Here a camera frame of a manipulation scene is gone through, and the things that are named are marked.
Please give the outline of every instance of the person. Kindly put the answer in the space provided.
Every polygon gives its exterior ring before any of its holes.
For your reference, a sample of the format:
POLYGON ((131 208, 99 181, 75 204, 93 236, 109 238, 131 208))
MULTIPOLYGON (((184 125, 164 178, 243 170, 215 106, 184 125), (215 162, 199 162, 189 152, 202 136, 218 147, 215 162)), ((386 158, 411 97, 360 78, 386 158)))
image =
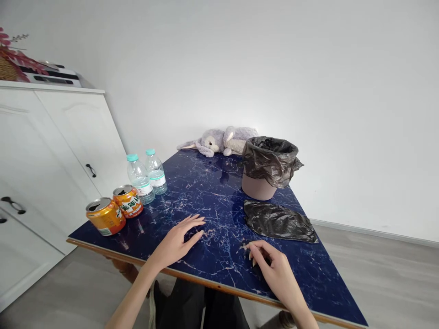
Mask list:
MULTIPOLYGON (((201 230, 194 234, 187 242, 184 242, 185 234, 190 229, 204 224, 204 217, 197 214, 185 218, 168 232, 142 266, 137 279, 107 323, 106 329, 133 327, 157 274, 188 253, 204 232, 201 230)), ((250 249, 250 259, 253 258, 259 265, 270 289, 289 310, 297 327, 318 329, 287 257, 266 241, 253 241, 247 247, 250 249)), ((156 306, 155 312, 153 310, 150 314, 150 328, 157 326, 159 329, 199 329, 204 306, 205 329, 249 328, 237 296, 185 280, 177 279, 169 297, 160 292, 159 285, 155 282, 150 300, 156 306)))

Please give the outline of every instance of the white wall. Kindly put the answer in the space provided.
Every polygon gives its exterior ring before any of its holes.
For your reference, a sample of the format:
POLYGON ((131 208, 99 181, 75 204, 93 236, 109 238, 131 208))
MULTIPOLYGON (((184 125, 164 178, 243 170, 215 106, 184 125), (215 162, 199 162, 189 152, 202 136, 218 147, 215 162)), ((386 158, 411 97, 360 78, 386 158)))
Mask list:
POLYGON ((439 241, 437 1, 3 0, 0 22, 107 91, 129 152, 255 126, 299 147, 309 217, 439 241))

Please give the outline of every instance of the can lid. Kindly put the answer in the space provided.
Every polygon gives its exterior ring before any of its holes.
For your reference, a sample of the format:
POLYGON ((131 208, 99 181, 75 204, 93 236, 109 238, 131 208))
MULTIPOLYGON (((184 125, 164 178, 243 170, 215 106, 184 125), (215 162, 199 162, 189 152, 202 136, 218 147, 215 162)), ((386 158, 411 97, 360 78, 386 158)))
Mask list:
POLYGON ((128 161, 137 161, 137 160, 139 160, 139 156, 137 154, 128 154, 127 160, 128 161))
POLYGON ((133 186, 130 184, 119 186, 117 189, 113 191, 113 195, 120 196, 125 195, 133 189, 133 186))
POLYGON ((111 199, 109 197, 102 197, 102 198, 96 199, 93 202, 90 202, 86 206, 86 211, 87 212, 99 211, 99 210, 102 210, 103 208, 105 208, 106 206, 108 206, 110 203, 111 203, 111 199))

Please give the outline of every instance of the dark pants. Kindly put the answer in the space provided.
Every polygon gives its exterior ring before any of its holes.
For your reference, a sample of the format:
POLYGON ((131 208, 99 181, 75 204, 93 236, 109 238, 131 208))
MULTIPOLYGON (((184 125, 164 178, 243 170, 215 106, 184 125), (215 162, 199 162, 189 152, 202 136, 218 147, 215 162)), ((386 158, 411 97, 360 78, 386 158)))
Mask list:
POLYGON ((195 283, 177 279, 172 294, 163 308, 159 329, 249 329, 237 296, 232 296, 195 283))

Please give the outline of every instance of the door knob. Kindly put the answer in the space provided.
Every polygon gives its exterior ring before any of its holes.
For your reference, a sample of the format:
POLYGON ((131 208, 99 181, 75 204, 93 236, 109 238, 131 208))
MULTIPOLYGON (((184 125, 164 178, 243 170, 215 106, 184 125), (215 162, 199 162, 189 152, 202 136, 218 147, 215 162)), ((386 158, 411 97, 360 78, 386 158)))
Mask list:
POLYGON ((91 173, 93 174, 92 177, 95 178, 95 177, 96 177, 96 174, 95 174, 95 172, 94 172, 94 169, 93 169, 89 164, 86 164, 86 167, 90 168, 90 171, 91 171, 91 173))
POLYGON ((13 202, 11 200, 11 198, 8 197, 8 196, 4 196, 3 198, 1 198, 1 200, 4 201, 4 202, 10 203, 11 207, 14 208, 15 210, 17 210, 17 213, 19 215, 22 215, 22 214, 24 214, 26 212, 26 210, 23 210, 23 207, 19 203, 13 202))

